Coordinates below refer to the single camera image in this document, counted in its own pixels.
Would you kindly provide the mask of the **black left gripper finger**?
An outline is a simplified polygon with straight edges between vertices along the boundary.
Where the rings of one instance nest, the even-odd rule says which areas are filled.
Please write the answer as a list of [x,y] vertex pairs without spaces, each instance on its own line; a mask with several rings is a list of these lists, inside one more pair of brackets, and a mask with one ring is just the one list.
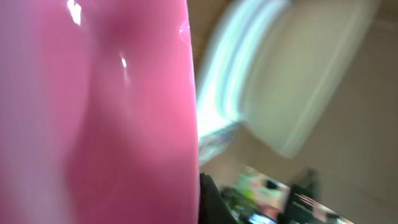
[[198,224],[238,224],[210,175],[200,174]]

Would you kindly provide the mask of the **pink plastic measuring scoop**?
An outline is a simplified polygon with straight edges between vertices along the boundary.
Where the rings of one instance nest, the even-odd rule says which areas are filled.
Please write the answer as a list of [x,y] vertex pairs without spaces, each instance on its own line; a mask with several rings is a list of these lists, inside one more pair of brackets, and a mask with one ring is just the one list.
[[1,222],[198,221],[185,0],[1,2]]

